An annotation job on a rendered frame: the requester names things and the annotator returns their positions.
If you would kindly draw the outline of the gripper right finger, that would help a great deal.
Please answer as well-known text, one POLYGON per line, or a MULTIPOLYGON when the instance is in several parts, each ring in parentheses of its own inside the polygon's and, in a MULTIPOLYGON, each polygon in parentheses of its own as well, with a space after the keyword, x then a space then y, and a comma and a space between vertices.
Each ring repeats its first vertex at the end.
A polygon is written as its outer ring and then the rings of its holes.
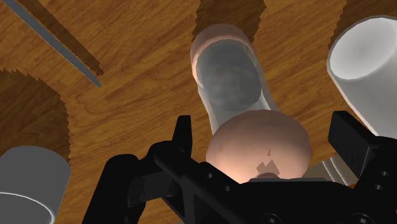
POLYGON ((343 224, 397 224, 397 139, 375 136, 346 111, 332 114, 328 142, 358 178, 343 197, 343 224))

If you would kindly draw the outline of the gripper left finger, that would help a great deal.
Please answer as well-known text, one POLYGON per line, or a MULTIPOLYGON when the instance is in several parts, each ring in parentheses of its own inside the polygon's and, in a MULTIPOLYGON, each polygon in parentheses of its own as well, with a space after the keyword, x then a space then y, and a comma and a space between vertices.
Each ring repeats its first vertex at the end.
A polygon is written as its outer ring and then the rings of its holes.
POLYGON ((123 154, 106 162, 81 224, 137 224, 153 199, 184 224, 243 224, 239 184, 191 154, 191 118, 181 115, 172 139, 153 144, 144 158, 123 154))

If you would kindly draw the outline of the white cup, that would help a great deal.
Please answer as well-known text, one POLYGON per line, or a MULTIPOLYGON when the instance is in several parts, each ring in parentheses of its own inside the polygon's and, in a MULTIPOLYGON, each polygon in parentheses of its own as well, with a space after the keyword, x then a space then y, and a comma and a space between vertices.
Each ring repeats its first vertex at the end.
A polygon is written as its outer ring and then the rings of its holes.
POLYGON ((332 44, 326 67, 368 129, 397 139, 397 17, 372 16, 351 25, 332 44))

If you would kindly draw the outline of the grey cup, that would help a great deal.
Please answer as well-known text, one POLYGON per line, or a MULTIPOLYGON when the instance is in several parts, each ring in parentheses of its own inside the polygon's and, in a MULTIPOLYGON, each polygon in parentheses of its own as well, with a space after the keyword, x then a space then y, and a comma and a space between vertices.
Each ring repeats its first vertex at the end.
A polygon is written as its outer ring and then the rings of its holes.
POLYGON ((0 224, 54 224, 71 175, 52 150, 17 146, 0 157, 0 224))

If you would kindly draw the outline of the thin grey rod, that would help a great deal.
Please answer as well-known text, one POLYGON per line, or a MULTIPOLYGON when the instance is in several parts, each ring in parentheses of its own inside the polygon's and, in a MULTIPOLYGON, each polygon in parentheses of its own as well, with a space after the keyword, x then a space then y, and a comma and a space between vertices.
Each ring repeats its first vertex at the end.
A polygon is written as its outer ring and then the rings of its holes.
POLYGON ((82 63, 68 48, 66 48, 53 34, 51 34, 34 16, 32 16, 23 6, 19 5, 16 0, 1 0, 14 14, 24 21, 38 36, 48 43, 56 52, 72 64, 96 87, 101 87, 101 83, 94 76, 93 72, 82 63))

